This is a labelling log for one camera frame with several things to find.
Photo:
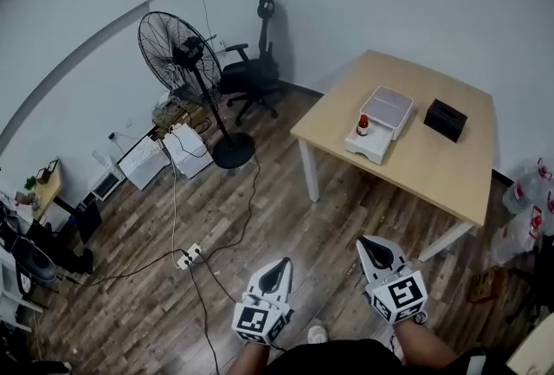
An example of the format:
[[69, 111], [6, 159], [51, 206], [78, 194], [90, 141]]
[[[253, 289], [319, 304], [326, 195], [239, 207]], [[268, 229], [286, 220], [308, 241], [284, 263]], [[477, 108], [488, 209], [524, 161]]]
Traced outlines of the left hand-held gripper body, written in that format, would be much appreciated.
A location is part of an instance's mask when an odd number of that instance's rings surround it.
[[283, 294], [244, 292], [235, 304], [232, 329], [243, 340], [273, 346], [293, 310]]

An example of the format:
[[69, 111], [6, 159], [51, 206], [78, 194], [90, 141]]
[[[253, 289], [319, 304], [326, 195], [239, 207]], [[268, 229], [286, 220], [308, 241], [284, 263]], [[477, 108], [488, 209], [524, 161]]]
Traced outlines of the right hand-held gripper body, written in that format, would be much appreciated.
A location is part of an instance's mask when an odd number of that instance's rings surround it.
[[427, 319], [428, 292], [419, 270], [402, 265], [384, 278], [368, 282], [364, 289], [370, 306], [390, 325], [415, 317], [420, 322]]

